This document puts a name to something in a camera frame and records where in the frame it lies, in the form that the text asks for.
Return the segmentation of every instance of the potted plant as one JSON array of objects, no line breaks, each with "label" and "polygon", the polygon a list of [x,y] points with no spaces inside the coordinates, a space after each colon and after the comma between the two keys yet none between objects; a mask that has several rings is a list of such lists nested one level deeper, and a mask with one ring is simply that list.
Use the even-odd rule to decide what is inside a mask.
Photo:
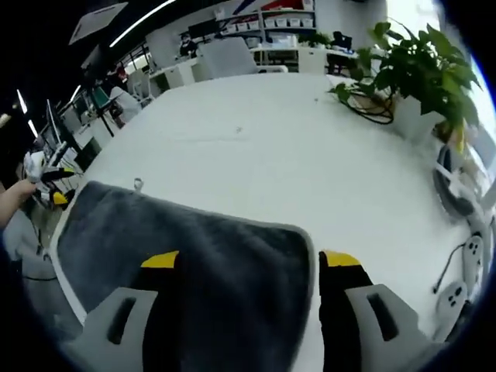
[{"label": "potted plant", "polygon": [[298,42],[301,44],[306,43],[311,48],[316,48],[320,45],[330,47],[332,39],[326,33],[310,33],[300,34],[298,36]]},{"label": "potted plant", "polygon": [[[445,142],[453,133],[463,140],[460,130],[463,132],[464,123],[479,123],[468,95],[472,82],[480,87],[470,63],[430,25],[417,36],[405,29],[409,38],[391,30],[389,22],[379,22],[369,30],[377,45],[357,51],[357,68],[350,72],[356,82],[338,84],[331,92],[374,122],[389,124],[401,116],[394,124],[409,139],[425,138],[425,133],[430,135],[436,127],[435,134]],[[372,65],[378,65],[378,71]],[[406,106],[409,112],[404,115],[400,109]],[[415,108],[420,115],[412,112]]]}]

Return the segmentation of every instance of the human arm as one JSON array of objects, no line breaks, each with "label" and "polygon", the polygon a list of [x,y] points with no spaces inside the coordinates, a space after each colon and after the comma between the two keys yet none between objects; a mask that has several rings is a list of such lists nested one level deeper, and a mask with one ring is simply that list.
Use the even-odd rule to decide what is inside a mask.
[{"label": "human arm", "polygon": [[9,224],[17,209],[35,190],[35,184],[22,180],[0,194],[0,229],[4,229]]}]

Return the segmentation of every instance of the ceiling light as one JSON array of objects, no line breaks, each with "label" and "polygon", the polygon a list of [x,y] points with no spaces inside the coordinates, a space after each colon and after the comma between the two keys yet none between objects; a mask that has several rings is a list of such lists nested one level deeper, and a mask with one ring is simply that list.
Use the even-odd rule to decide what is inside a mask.
[{"label": "ceiling light", "polygon": [[36,131],[36,129],[34,128],[34,124],[33,124],[33,121],[32,120],[29,120],[28,121],[28,126],[29,128],[31,129],[31,132],[33,132],[34,136],[36,138],[38,138],[38,132]]},{"label": "ceiling light", "polygon": [[133,31],[133,29],[138,26],[142,21],[144,21],[145,19],[147,19],[148,17],[150,17],[151,15],[155,14],[156,12],[158,12],[159,10],[161,10],[163,7],[169,5],[169,4],[172,4],[173,2],[175,2],[176,0],[167,0],[165,3],[161,4],[161,5],[158,5],[155,9],[149,11],[147,14],[145,14],[143,17],[141,17],[140,19],[138,19],[136,22],[134,22],[126,31],[124,31],[123,33],[121,33],[117,39],[115,39],[114,41],[112,41],[112,43],[110,44],[110,47],[113,48],[119,41],[121,41],[124,36],[126,36],[128,33],[130,33],[131,31]]},{"label": "ceiling light", "polygon": [[76,98],[76,94],[79,92],[79,89],[81,89],[81,86],[78,85],[74,93],[72,94],[71,100],[69,102],[72,102]]},{"label": "ceiling light", "polygon": [[19,89],[17,90],[17,96],[19,97],[19,103],[21,104],[22,112],[26,114],[28,112],[28,108],[26,106],[26,103],[22,99],[21,92],[19,91]]}]

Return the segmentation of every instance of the gray towel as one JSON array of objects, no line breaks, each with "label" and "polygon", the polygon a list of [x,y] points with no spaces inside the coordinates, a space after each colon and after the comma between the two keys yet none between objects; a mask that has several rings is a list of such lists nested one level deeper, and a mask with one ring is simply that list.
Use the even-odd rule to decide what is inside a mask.
[{"label": "gray towel", "polygon": [[311,249],[289,226],[97,182],[79,194],[58,242],[62,269],[87,312],[129,286],[149,257],[180,251],[185,371],[288,370],[308,317]]}]

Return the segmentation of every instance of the ceiling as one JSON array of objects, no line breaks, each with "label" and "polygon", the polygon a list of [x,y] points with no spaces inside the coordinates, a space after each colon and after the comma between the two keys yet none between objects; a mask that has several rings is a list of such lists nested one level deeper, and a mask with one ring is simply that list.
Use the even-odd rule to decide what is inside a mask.
[{"label": "ceiling", "polygon": [[[29,113],[44,113],[46,99],[65,103],[81,82],[82,62],[98,43],[109,45],[123,30],[165,0],[129,0],[107,29],[69,46],[79,19],[86,13],[115,4],[112,0],[49,0],[44,2],[3,2],[4,22],[0,25],[2,60],[0,95],[16,99],[22,92]],[[175,19],[224,0],[177,0],[136,27],[116,47],[110,58],[118,60],[145,35]]]}]

